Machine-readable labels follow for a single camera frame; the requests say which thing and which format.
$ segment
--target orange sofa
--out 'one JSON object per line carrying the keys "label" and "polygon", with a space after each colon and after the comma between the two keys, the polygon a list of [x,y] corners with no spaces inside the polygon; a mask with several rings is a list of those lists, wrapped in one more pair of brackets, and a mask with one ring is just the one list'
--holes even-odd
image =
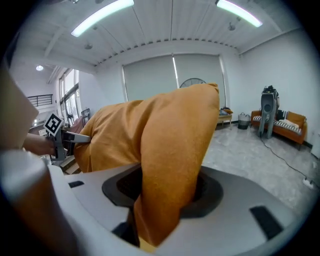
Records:
{"label": "orange sofa", "polygon": [[[261,116],[261,110],[256,110],[256,111],[252,111],[251,112],[251,125],[259,127],[260,125],[260,121],[255,120],[255,117],[257,116]],[[290,129],[281,127],[281,126],[276,126],[273,125],[273,129],[272,131],[276,134],[280,134],[296,143],[298,143],[300,146],[302,145],[302,143],[305,140],[305,136],[307,134],[307,119],[304,115],[300,115],[300,114],[296,114],[293,112],[288,112],[287,115],[287,120],[299,125],[299,128],[301,130],[299,130],[300,132],[297,133],[295,131],[292,131]],[[268,123],[266,122],[266,124],[264,125],[265,129],[268,129]]]}

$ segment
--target roller blind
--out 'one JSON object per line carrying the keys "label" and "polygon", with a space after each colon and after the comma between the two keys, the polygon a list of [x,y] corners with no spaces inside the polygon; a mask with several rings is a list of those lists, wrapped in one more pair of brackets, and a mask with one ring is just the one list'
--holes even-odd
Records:
{"label": "roller blind", "polygon": [[206,83],[216,83],[219,88],[220,107],[225,106],[225,85],[218,56],[203,54],[174,55],[179,86],[190,79],[198,78]]}
{"label": "roller blind", "polygon": [[123,67],[128,100],[145,100],[177,89],[171,56],[145,59]]}

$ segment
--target trash bin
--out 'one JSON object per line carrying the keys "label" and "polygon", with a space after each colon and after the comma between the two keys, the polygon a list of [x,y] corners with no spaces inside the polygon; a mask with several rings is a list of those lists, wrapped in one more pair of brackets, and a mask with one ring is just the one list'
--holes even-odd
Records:
{"label": "trash bin", "polygon": [[246,130],[250,124],[250,115],[241,113],[238,115],[238,129]]}

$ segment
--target orange cloth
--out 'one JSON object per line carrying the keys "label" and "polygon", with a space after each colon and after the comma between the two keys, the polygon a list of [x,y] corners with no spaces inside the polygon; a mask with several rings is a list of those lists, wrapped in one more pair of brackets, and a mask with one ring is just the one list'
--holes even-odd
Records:
{"label": "orange cloth", "polygon": [[197,176],[219,116],[215,83],[101,108],[80,134],[80,169],[94,172],[141,163],[142,191],[134,204],[138,235],[158,246],[194,197]]}

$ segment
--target railing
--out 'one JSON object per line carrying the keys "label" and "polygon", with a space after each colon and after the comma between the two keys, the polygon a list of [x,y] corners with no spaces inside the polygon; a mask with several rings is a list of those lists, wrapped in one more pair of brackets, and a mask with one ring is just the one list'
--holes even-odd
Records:
{"label": "railing", "polygon": [[51,105],[52,104],[52,96],[53,94],[45,94],[45,95],[37,95],[28,97],[29,101],[35,107]]}

